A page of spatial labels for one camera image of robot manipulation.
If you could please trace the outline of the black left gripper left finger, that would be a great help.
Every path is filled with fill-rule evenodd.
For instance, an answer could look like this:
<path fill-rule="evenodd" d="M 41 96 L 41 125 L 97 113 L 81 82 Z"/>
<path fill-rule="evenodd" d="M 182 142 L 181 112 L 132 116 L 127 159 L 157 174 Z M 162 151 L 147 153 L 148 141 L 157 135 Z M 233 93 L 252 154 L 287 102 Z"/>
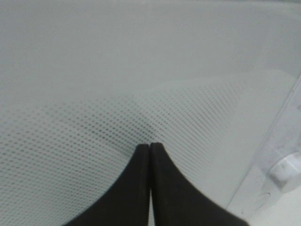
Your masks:
<path fill-rule="evenodd" d="M 114 184 L 67 226 L 146 226 L 150 206 L 149 145 L 140 144 Z"/>

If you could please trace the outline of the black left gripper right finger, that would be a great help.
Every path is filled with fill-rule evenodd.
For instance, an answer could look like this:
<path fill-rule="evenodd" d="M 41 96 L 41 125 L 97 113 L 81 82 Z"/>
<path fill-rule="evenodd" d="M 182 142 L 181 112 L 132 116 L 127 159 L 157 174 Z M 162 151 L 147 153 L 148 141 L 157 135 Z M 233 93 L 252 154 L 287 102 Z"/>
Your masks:
<path fill-rule="evenodd" d="M 150 146 L 151 194 L 157 226 L 246 226 L 204 196 L 179 171 L 161 143 Z"/>

